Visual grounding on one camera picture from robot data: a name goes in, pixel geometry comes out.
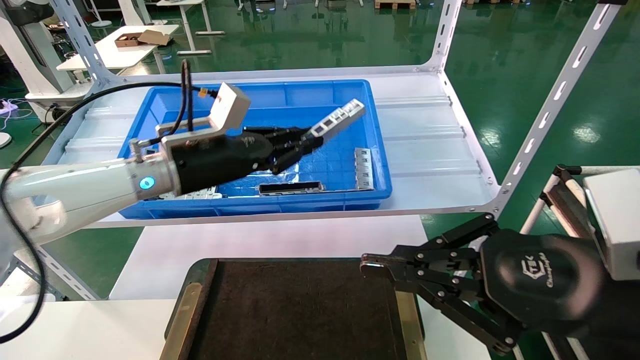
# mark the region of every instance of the power strip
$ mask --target power strip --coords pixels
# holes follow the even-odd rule
[[[2,101],[3,108],[0,109],[0,115],[4,115],[18,108],[17,105],[14,105],[10,102]]]

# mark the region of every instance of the brown tray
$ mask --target brown tray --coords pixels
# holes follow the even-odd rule
[[[203,259],[185,278],[161,360],[425,360],[415,296],[359,259]]]

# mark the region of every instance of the cardboard box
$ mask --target cardboard box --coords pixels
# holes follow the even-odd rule
[[[115,40],[116,46],[117,47],[138,46],[140,45],[140,42],[138,41],[138,39],[140,38],[141,35],[142,33],[122,34]]]
[[[169,44],[169,40],[171,40],[171,37],[169,35],[161,33],[160,31],[145,30],[145,32],[140,35],[138,40],[140,42],[146,42],[147,44],[164,46],[166,44]]]
[[[142,33],[122,34],[115,40],[115,44],[117,47],[132,47],[143,44],[166,45],[169,40],[171,37],[160,31],[145,30]]]

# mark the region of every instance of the robotic hand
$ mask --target robotic hand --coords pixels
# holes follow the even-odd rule
[[[482,236],[479,251],[462,248]],[[360,271],[416,293],[498,354],[510,352],[525,330],[640,339],[633,311],[640,286],[613,281],[593,240],[519,234],[500,229],[490,213],[420,246],[364,254]]]

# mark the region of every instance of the black mat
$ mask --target black mat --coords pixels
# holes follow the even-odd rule
[[[406,359],[393,288],[359,262],[220,261],[188,359]]]

